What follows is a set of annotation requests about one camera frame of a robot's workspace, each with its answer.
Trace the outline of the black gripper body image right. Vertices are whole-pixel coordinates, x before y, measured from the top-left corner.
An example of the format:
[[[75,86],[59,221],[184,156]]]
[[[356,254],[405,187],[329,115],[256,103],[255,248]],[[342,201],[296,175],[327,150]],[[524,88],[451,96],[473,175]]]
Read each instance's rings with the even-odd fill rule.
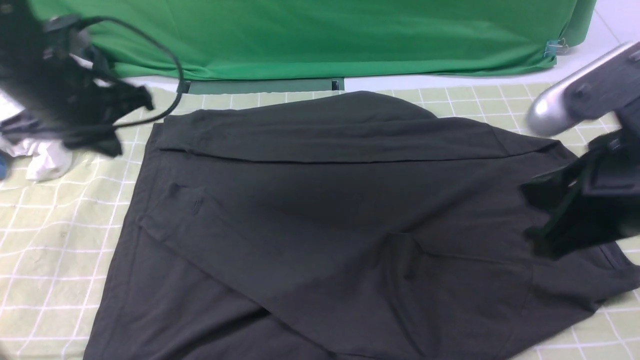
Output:
[[[585,195],[599,220],[621,236],[637,236],[640,230],[639,109],[614,112],[618,130],[589,142],[594,155]]]

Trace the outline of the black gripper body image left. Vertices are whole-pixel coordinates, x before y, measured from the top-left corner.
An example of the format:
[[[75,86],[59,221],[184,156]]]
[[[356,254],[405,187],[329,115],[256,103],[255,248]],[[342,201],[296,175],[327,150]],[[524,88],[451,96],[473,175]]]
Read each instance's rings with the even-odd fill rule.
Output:
[[[98,117],[94,80],[119,80],[49,48],[1,47],[1,89],[35,121],[1,125],[1,134],[63,141],[63,128],[93,125]]]

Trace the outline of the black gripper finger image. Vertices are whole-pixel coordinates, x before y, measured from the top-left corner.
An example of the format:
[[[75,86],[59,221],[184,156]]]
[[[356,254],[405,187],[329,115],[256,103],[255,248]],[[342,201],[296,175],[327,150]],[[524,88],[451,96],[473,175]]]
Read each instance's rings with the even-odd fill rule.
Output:
[[[620,208],[611,203],[573,200],[554,209],[543,225],[526,228],[524,237],[534,255],[558,260],[619,240],[620,219]]]
[[[139,109],[154,110],[153,97],[145,86],[123,80],[94,80],[98,86],[98,116],[93,125],[114,125],[121,118]]]
[[[572,162],[531,178],[519,191],[530,207],[547,214],[592,214],[595,199],[589,191],[594,173],[592,162]]]
[[[71,151],[88,151],[110,158],[123,154],[113,123],[66,126],[62,128],[62,143]]]

